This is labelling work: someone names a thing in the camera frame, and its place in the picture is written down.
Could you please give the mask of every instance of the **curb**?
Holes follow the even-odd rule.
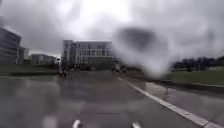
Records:
[[[46,76],[46,75],[57,75],[57,72],[8,73],[7,76]]]
[[[150,79],[150,78],[146,78],[146,77],[137,77],[137,76],[135,76],[135,77],[130,76],[130,77],[148,81],[148,82],[166,84],[168,87],[180,87],[180,88],[187,88],[187,89],[192,89],[192,90],[224,93],[224,86],[221,86],[221,85],[209,85],[209,84],[201,84],[201,83],[180,83],[180,82],[174,82],[174,81],[170,81],[170,80],[155,80],[155,79]]]

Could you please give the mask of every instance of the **white lane marking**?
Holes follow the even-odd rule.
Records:
[[[76,120],[73,125],[72,125],[72,128],[79,128],[79,125],[81,124],[81,121],[80,120]]]
[[[156,96],[153,96],[153,95],[145,92],[144,90],[136,87],[134,84],[130,83],[129,81],[127,81],[125,79],[122,79],[120,77],[118,79],[128,83],[129,86],[131,86],[135,90],[139,91],[143,95],[149,97],[150,99],[158,102],[159,104],[165,106],[166,108],[172,110],[173,112],[176,112],[177,114],[185,117],[186,119],[194,122],[197,125],[200,125],[200,126],[205,127],[205,128],[224,128],[224,127],[222,127],[222,126],[220,126],[218,124],[209,122],[208,120],[206,120],[206,119],[204,119],[202,117],[199,117],[199,116],[197,116],[197,115],[195,115],[193,113],[190,113],[190,112],[188,112],[188,111],[186,111],[184,109],[181,109],[181,108],[179,108],[179,107],[177,107],[177,106],[175,106],[175,105],[173,105],[171,103],[168,103],[168,102],[166,102],[166,101],[164,101],[164,100],[162,100],[162,99],[160,99],[160,98],[158,98]]]
[[[133,128],[141,128],[141,126],[139,125],[138,122],[134,122],[134,123],[132,123],[132,127],[133,127]]]

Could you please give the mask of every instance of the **grass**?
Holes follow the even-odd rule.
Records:
[[[182,83],[203,83],[224,85],[224,70],[200,72],[174,72],[167,76],[168,80]]]

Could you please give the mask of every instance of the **white building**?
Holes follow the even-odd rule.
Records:
[[[56,57],[48,56],[45,54],[32,54],[31,64],[35,66],[46,66],[54,64],[56,62]]]
[[[73,42],[65,40],[63,42],[62,63],[75,67],[113,64],[114,56],[110,49],[111,45],[111,42],[106,41]]]

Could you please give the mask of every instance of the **windshield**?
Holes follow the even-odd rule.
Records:
[[[223,0],[0,0],[0,127],[224,127]]]

